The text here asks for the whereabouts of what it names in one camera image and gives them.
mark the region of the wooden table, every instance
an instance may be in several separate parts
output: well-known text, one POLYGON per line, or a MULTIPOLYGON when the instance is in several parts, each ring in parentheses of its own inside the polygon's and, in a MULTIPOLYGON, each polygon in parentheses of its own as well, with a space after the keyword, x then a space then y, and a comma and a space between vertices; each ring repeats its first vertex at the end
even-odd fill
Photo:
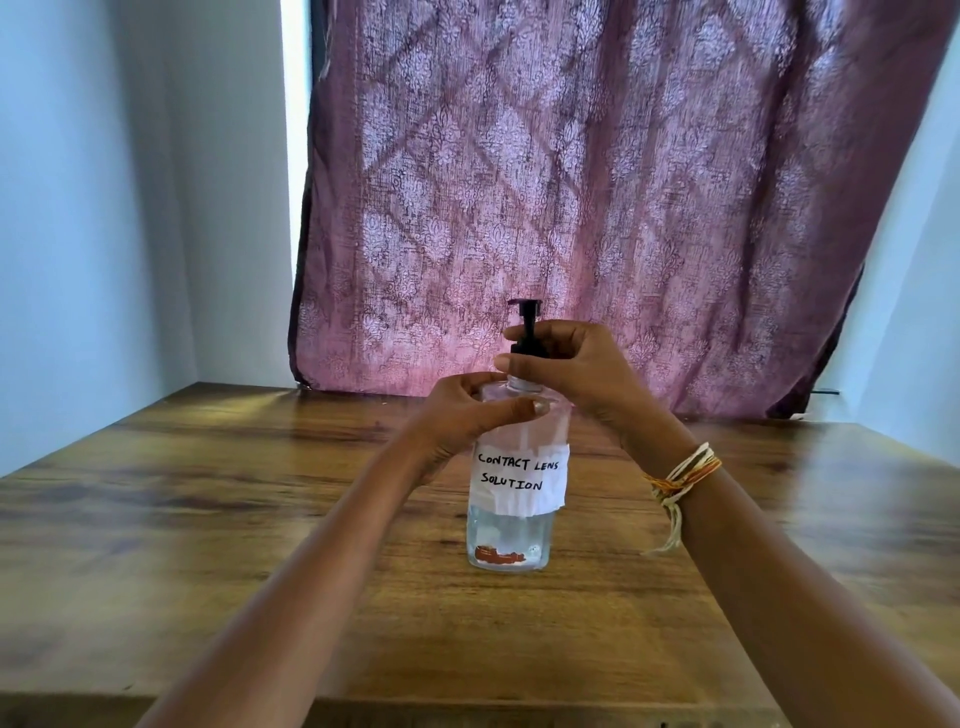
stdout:
MULTIPOLYGON (((196 385, 0 480, 0 716, 135 722, 411 406, 196 385)), ((856 425, 696 428, 960 689, 960 472, 856 425)), ((571 446, 541 572, 468 565, 465 457, 414 494, 312 721, 777 723, 685 552, 642 555, 667 523, 636 467, 581 420, 571 446)))

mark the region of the pump nozzle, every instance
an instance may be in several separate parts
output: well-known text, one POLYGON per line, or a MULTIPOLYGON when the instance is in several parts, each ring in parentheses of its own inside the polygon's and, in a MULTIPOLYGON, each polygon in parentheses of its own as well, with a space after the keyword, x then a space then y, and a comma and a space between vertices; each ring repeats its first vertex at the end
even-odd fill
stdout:
POLYGON ((541 356, 547 358, 546 348, 534 335, 534 324, 540 315, 540 300, 538 299, 510 299, 509 305, 519 307, 520 317, 523 319, 523 336, 510 347, 512 353, 524 353, 527 356, 541 356))

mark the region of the damask pattern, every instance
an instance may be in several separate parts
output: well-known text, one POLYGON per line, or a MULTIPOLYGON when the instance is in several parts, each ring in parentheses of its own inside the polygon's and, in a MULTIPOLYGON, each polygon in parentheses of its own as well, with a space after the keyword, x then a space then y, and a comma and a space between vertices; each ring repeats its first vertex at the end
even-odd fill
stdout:
POLYGON ((536 297, 675 410, 761 416, 841 314, 955 13, 803 6, 340 0, 295 373, 422 395, 536 297))

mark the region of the bracelet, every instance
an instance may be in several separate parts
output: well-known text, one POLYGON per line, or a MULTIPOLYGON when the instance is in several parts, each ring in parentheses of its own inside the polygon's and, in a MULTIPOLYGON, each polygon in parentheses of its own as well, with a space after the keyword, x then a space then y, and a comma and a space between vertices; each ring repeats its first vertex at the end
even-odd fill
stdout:
POLYGON ((663 553, 680 545, 681 527, 684 524, 684 514, 678 504, 680 499, 721 465, 723 463, 713 454, 710 444, 703 443, 684 462, 670 471, 667 477, 655 478, 644 474, 653 487, 654 497, 670 516, 670 536, 666 543, 660 548, 644 552, 644 556, 648 553, 663 553))

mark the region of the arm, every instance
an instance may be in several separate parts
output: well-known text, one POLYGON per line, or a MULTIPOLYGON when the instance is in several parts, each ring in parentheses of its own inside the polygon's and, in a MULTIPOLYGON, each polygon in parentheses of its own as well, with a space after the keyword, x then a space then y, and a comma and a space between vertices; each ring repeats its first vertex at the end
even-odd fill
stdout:
POLYGON ((419 415, 374 457, 139 728, 303 723, 380 544, 411 491, 483 432, 542 414, 534 400, 471 398, 494 378, 442 379, 419 415))
MULTIPOLYGON (((636 381, 602 327, 542 322, 553 359, 497 368, 569 397, 653 477, 699 443, 636 381)), ((508 329, 508 338, 520 331, 508 329)), ((960 727, 960 701, 772 523, 723 469, 681 501, 683 539, 764 683, 795 728, 960 727)))

